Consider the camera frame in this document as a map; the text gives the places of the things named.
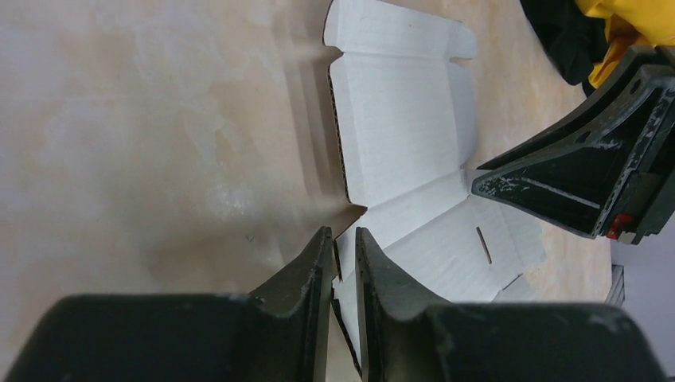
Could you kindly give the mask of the white cardboard box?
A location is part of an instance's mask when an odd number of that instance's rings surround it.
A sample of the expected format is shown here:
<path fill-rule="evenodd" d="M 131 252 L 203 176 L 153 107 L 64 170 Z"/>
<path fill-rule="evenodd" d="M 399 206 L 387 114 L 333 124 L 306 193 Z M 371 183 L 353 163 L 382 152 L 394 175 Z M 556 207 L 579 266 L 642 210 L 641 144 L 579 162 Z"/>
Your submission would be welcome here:
<path fill-rule="evenodd" d="M 338 239 L 335 283 L 357 338 L 356 231 L 452 302 L 533 302 L 524 277 L 544 260 L 538 220 L 470 193 L 474 89 L 459 64 L 478 51 L 460 21 L 382 1 L 334 1 L 323 34 L 349 200 L 365 208 Z"/>

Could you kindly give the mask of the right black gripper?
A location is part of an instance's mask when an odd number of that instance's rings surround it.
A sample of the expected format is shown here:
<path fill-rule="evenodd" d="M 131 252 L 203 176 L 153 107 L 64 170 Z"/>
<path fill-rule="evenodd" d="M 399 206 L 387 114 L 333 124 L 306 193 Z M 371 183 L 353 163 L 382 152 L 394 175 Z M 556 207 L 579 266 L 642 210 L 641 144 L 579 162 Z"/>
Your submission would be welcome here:
<path fill-rule="evenodd" d="M 474 195 L 576 235 L 636 245 L 674 212 L 674 48 L 629 51 L 621 91 L 571 114 L 480 167 Z"/>

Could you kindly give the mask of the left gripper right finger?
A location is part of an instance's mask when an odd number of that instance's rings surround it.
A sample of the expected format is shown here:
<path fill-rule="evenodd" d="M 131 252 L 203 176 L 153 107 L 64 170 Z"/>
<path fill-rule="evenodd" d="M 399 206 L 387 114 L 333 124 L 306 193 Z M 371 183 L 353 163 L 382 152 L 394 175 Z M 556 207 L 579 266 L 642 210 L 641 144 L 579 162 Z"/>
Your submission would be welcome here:
<path fill-rule="evenodd" d="M 634 320 L 596 303 L 453 303 L 356 233 L 365 381 L 664 381 Z"/>

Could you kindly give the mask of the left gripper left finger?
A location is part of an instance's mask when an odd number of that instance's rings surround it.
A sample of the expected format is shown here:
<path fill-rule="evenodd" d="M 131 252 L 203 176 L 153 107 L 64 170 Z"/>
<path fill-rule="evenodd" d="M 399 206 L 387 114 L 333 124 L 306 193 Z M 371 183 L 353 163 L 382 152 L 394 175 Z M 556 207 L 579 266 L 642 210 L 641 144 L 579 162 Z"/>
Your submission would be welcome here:
<path fill-rule="evenodd" d="M 36 325 L 8 381 L 323 381 L 333 240 L 323 227 L 247 294 L 79 294 Z"/>

